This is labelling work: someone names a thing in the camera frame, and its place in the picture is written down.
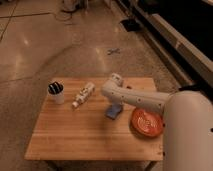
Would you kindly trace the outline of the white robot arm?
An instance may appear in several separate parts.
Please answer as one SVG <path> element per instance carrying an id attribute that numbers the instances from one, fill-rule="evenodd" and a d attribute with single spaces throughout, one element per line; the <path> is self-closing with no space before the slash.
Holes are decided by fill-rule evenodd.
<path id="1" fill-rule="evenodd" d="M 114 103 L 163 117 L 163 171 L 213 171 L 213 103 L 203 94 L 128 89 L 116 73 L 102 85 L 101 92 Z"/>

